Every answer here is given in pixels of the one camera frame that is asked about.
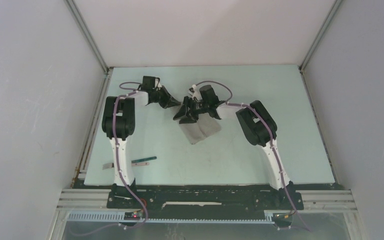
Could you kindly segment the grey cloth napkin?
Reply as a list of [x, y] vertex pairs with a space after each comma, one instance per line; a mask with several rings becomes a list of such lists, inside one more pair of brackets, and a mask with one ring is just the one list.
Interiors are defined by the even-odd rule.
[[198, 142], [215, 135], [222, 129], [217, 120], [208, 114], [200, 116], [195, 123], [185, 123], [180, 124], [179, 126], [191, 145], [195, 145]]

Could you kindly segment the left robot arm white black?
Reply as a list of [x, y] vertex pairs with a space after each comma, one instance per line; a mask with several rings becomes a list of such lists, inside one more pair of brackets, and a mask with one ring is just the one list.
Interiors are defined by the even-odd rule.
[[155, 76], [144, 76], [130, 93], [105, 99], [101, 128], [112, 147], [116, 186], [131, 187], [136, 181], [127, 157], [128, 140], [135, 131], [136, 109], [154, 103], [163, 109], [180, 105]]

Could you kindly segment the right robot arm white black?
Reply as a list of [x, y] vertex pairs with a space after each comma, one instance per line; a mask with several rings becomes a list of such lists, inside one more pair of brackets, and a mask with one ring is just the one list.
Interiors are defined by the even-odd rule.
[[281, 160], [277, 145], [277, 124], [264, 105], [255, 100], [252, 103], [232, 103], [220, 100], [210, 84], [193, 85], [183, 98], [179, 111], [173, 120], [179, 124], [194, 124], [203, 114], [217, 120], [237, 118], [246, 140], [259, 146], [265, 153], [269, 170], [269, 185], [277, 190], [271, 194], [271, 204], [284, 209], [291, 202], [290, 194], [283, 190], [291, 182]]

